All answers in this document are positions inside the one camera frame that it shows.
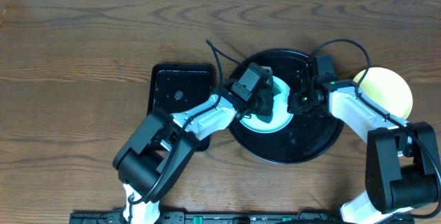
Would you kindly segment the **white plate with blue stain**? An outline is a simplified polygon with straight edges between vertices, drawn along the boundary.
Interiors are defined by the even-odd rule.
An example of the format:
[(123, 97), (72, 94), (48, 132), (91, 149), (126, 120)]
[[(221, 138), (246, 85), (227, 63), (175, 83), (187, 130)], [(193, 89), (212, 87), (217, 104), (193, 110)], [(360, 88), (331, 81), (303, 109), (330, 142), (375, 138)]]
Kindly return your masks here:
[(287, 111), (290, 87), (275, 76), (273, 76), (273, 82), (272, 113), (269, 116), (251, 114), (249, 117), (243, 117), (240, 123), (248, 130), (263, 134), (273, 133), (283, 129), (292, 120), (294, 115)]

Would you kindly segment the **yellow plate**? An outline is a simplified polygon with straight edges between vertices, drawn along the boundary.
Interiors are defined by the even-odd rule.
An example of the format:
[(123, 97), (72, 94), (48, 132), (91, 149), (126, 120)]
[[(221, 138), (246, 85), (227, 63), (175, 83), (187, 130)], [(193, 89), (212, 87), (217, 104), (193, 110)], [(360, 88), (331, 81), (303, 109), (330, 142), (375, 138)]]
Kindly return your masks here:
[(360, 87), (370, 99), (396, 117), (407, 119), (410, 115), (413, 95), (407, 82), (396, 72), (387, 68), (369, 68)]

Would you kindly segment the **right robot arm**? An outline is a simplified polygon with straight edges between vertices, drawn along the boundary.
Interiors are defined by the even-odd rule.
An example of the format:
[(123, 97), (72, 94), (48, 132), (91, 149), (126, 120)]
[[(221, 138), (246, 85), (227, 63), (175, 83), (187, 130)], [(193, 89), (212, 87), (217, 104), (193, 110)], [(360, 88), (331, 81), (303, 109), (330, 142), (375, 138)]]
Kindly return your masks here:
[(440, 203), (440, 156), (433, 128), (386, 111), (351, 79), (291, 90), (288, 111), (346, 123), (366, 144), (365, 191), (340, 207), (346, 223), (386, 223)]

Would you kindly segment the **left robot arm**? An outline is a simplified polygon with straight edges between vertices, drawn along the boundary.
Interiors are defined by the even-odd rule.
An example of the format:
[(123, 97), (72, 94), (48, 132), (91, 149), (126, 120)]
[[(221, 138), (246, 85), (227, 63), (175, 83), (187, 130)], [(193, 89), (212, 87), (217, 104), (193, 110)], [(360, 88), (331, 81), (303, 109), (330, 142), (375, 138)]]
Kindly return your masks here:
[(159, 202), (177, 182), (200, 142), (249, 114), (272, 114), (273, 88), (225, 84), (184, 112), (152, 110), (112, 162), (126, 193), (126, 223), (155, 223)]

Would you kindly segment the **round black tray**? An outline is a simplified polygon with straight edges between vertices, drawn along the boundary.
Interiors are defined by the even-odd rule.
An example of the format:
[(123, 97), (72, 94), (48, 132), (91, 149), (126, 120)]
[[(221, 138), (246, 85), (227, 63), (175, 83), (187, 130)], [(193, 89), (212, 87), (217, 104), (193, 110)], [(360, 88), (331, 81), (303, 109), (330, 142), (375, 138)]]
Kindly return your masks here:
[[(309, 88), (311, 78), (316, 76), (313, 60), (297, 50), (266, 50), (243, 63), (251, 62), (270, 67), (273, 76), (283, 80), (290, 90)], [(289, 164), (304, 163), (323, 154), (337, 141), (344, 126), (341, 120), (326, 113), (293, 115), (289, 124), (277, 132), (253, 132), (237, 120), (229, 125), (229, 131), (254, 156), (272, 163)]]

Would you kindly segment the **rectangular black tray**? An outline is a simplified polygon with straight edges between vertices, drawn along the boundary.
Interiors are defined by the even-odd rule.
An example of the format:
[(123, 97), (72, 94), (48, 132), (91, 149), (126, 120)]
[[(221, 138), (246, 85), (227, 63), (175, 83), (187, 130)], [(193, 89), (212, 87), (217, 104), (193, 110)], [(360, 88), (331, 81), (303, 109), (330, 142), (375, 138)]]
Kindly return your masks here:
[(210, 64), (161, 63), (152, 68), (147, 113), (168, 114), (192, 109), (208, 100), (214, 86)]

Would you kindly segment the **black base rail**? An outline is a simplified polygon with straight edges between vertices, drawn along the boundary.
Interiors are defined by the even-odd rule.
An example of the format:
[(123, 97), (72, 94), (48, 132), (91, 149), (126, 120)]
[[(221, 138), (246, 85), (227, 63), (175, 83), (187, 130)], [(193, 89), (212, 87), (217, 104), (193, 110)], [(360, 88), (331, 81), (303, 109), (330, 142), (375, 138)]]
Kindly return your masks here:
[[(69, 224), (118, 224), (125, 223), (121, 210), (112, 212), (71, 213)], [(343, 221), (325, 213), (303, 212), (301, 214), (203, 214), (163, 212), (155, 224), (278, 224), (278, 223), (333, 223)]]

